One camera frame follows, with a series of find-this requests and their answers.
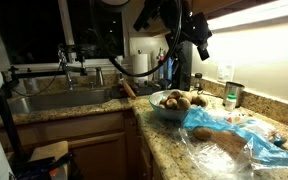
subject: upper cabinet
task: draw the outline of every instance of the upper cabinet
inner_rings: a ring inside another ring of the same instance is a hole
[[[213,19],[236,11],[254,7],[260,4],[274,0],[189,0],[193,14],[203,12],[207,19]],[[144,7],[145,0],[132,0],[125,10],[125,19],[130,35],[137,32],[133,25]],[[148,33],[149,36],[163,35],[169,30],[163,25],[160,18],[150,19],[148,29],[141,30],[142,33]]]

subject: blue bowl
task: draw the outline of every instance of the blue bowl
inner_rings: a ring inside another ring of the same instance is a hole
[[[156,92],[150,96],[149,101],[154,110],[154,113],[158,117],[171,121],[182,121],[188,114],[188,111],[164,109],[159,107],[162,98],[168,97],[173,91],[174,89]]]

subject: white wall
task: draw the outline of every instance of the white wall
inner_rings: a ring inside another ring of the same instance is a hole
[[[288,17],[214,32],[210,58],[193,51],[192,73],[215,80],[220,63],[234,63],[233,81],[249,90],[288,101]]]

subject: dark window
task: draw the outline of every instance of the dark window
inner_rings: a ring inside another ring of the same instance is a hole
[[[0,0],[0,34],[11,64],[58,62],[65,44],[57,0]]]
[[[95,3],[95,18],[104,40],[106,53],[99,45],[91,20],[89,0],[68,0],[75,44],[88,44],[87,58],[103,58],[109,55],[124,55],[122,14],[105,11]]]

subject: paper towel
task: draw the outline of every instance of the paper towel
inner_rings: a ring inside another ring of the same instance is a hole
[[[133,73],[141,74],[148,71],[148,54],[137,54],[132,56],[133,61]],[[144,77],[134,77],[134,82],[139,83],[139,81],[148,81],[148,76]]]

